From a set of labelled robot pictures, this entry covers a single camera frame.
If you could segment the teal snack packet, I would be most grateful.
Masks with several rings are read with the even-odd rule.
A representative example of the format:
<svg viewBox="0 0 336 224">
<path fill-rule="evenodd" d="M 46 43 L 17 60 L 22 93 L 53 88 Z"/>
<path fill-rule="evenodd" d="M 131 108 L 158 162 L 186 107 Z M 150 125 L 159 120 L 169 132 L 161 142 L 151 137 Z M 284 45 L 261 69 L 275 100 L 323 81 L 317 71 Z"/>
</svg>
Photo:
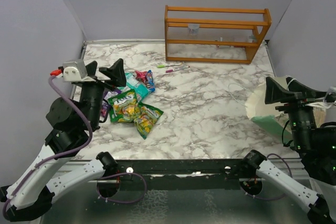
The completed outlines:
<svg viewBox="0 0 336 224">
<path fill-rule="evenodd" d="M 118 87 L 118 89 L 121 90 L 122 92 L 126 92 L 130 89 L 134 89 L 137 94 L 136 96 L 137 96 L 138 101 L 144 100 L 147 96 L 149 96 L 152 93 L 152 91 L 148 89 L 143 82 L 135 78 L 134 74 L 127 72 L 125 76 L 127 80 L 126 86 Z"/>
</svg>

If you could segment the green yellow snack packet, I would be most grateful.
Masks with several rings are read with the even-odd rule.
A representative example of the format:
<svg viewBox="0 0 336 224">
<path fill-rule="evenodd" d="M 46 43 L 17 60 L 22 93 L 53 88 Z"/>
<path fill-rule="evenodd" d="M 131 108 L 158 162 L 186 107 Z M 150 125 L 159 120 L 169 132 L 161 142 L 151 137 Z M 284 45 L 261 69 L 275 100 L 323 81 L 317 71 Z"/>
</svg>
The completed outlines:
<svg viewBox="0 0 336 224">
<path fill-rule="evenodd" d="M 110 121 L 112 123 L 129 123 L 140 115 L 138 98 L 134 89 L 118 94 L 108 99 L 111 105 Z"/>
</svg>

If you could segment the green paper bag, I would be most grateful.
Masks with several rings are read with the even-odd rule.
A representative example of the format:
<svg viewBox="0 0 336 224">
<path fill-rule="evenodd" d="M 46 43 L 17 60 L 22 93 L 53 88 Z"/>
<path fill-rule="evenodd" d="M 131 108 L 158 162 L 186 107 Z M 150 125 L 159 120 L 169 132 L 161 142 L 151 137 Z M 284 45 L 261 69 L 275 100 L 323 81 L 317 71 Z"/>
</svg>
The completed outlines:
<svg viewBox="0 0 336 224">
<path fill-rule="evenodd" d="M 278 142 L 289 142 L 292 140 L 290 126 L 285 127 L 288 115 L 275 109 L 280 103 L 265 104 L 266 84 L 260 84 L 254 90 L 248 90 L 248 98 L 245 102 L 240 102 L 237 92 L 229 91 L 231 97 L 239 104 L 243 105 L 247 117 L 261 129 L 267 132 Z"/>
</svg>

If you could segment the red snack packet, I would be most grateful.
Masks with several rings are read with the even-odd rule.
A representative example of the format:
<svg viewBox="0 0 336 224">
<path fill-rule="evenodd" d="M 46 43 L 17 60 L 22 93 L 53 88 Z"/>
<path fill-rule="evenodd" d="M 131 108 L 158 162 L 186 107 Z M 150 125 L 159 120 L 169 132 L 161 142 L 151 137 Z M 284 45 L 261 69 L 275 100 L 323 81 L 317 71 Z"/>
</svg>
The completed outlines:
<svg viewBox="0 0 336 224">
<path fill-rule="evenodd" d="M 138 81 L 141 81 L 143 82 L 145 85 L 147 85 L 147 78 L 146 78 L 146 75 L 147 75 L 147 71 L 135 71 L 135 78 L 138 80 Z"/>
</svg>

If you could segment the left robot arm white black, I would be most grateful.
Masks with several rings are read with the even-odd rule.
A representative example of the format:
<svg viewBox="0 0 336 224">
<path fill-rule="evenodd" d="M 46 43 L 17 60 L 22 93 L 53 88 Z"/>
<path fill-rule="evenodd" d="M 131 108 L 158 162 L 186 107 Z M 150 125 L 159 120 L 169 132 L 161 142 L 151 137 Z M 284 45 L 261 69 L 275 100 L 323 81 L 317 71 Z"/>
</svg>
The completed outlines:
<svg viewBox="0 0 336 224">
<path fill-rule="evenodd" d="M 10 222 L 31 221 L 44 215 L 52 205 L 74 187 L 95 179 L 110 179 L 118 164 L 108 152 L 101 152 L 83 167 L 57 175 L 59 169 L 86 147 L 99 129 L 103 94 L 127 83 L 123 60 L 111 67 L 96 61 L 65 62 L 50 73 L 49 84 L 62 78 L 81 87 L 79 101 L 59 92 L 46 119 L 52 126 L 32 164 L 12 185 L 1 188 L 3 216 Z"/>
</svg>

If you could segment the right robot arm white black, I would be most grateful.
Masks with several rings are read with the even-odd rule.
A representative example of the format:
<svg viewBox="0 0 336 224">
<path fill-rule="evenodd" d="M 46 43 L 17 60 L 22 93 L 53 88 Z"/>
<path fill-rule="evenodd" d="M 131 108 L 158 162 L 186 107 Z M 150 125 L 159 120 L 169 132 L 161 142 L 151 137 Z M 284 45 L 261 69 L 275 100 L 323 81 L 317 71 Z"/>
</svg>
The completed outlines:
<svg viewBox="0 0 336 224">
<path fill-rule="evenodd" d="M 238 169 L 246 177 L 256 175 L 282 190 L 301 207 L 311 223 L 335 223 L 335 122 L 317 127 L 312 106 L 316 102 L 334 105 L 335 90 L 314 90 L 292 77 L 287 77 L 286 83 L 284 88 L 267 77 L 265 104 L 277 103 L 275 109 L 288 115 L 292 149 L 299 154 L 320 192 L 305 188 L 256 150 L 242 159 Z"/>
</svg>

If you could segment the blue m&m snack packet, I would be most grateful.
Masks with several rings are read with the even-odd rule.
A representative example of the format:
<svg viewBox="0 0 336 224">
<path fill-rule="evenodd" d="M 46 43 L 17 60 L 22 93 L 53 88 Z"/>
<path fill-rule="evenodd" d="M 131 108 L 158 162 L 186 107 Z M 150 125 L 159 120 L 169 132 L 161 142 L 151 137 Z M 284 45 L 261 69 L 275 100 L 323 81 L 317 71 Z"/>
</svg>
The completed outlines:
<svg viewBox="0 0 336 224">
<path fill-rule="evenodd" d="M 155 92 L 155 84 L 154 84 L 154 80 L 153 80 L 153 72 L 151 70 L 149 70 L 145 74 L 145 85 L 146 85 L 147 89 L 150 90 L 152 93 Z"/>
</svg>

